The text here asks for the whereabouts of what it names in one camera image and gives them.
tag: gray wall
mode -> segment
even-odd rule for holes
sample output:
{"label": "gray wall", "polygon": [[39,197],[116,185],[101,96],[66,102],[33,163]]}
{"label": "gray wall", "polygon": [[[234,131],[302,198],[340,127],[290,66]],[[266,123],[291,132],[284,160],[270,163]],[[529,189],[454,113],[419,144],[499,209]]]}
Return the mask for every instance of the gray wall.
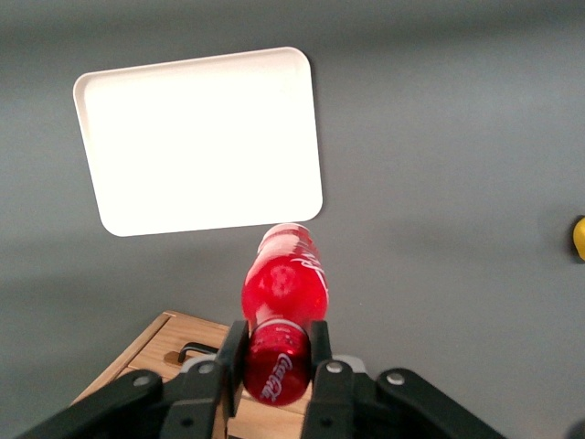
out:
{"label": "gray wall", "polygon": [[0,5],[0,436],[65,407],[166,309],[229,324],[267,227],[116,238],[86,71],[295,46],[313,63],[334,349],[510,438],[585,417],[582,1]]}

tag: plastic bottle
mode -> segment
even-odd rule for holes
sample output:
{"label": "plastic bottle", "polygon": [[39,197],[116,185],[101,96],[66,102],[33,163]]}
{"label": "plastic bottle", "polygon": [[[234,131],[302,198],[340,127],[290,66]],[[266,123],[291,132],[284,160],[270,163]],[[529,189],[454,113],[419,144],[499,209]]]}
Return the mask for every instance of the plastic bottle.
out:
{"label": "plastic bottle", "polygon": [[327,281],[309,230],[280,224],[264,235],[241,293],[252,331],[244,386],[259,402],[301,398],[311,378],[311,322],[324,319]]}

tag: bolt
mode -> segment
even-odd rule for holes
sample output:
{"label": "bolt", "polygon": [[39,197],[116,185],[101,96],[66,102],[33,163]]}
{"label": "bolt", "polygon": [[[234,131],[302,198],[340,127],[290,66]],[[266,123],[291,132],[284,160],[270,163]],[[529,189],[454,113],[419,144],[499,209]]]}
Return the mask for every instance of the bolt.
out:
{"label": "bolt", "polygon": [[402,374],[400,374],[398,372],[390,372],[386,376],[386,380],[394,386],[401,386],[406,381],[404,379],[404,377],[402,376]]}
{"label": "bolt", "polygon": [[343,369],[344,367],[337,361],[331,361],[330,363],[327,363],[327,370],[329,370],[331,373],[339,373]]}
{"label": "bolt", "polygon": [[199,373],[209,373],[215,366],[211,362],[203,363],[199,366]]}
{"label": "bolt", "polygon": [[132,384],[134,385],[134,387],[141,387],[141,386],[145,386],[149,382],[150,382],[150,377],[148,377],[147,375],[144,375],[142,377],[135,378],[134,381],[132,381]]}

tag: coca-cola logo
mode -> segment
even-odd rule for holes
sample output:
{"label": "coca-cola logo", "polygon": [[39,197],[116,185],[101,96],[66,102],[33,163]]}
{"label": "coca-cola logo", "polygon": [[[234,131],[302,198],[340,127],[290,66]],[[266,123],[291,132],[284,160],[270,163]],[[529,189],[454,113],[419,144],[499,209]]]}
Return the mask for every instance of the coca-cola logo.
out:
{"label": "coca-cola logo", "polygon": [[261,398],[276,402],[282,392],[282,380],[287,370],[293,370],[293,362],[288,355],[280,354],[276,359],[276,364],[272,368],[270,376],[266,380],[266,384],[264,384]]}
{"label": "coca-cola logo", "polygon": [[314,270],[314,272],[319,277],[319,281],[321,281],[321,285],[327,292],[327,282],[325,281],[324,270],[321,268],[321,263],[319,263],[319,260],[310,252],[303,252],[302,256],[304,258],[294,258],[291,259],[291,261],[300,262],[303,267]]}

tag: wooden box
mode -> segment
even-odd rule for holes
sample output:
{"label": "wooden box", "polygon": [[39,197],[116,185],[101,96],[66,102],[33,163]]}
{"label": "wooden box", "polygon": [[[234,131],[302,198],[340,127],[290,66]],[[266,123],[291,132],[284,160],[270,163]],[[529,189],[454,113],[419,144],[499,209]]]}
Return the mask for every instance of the wooden box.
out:
{"label": "wooden box", "polygon": [[[149,369],[171,380],[181,369],[178,355],[188,342],[219,348],[229,328],[174,311],[165,311],[75,401],[93,393],[124,373]],[[187,358],[196,352],[188,352]],[[238,415],[229,420],[229,434],[242,439],[298,439],[301,435],[310,389],[298,402],[269,407],[244,391]]]}

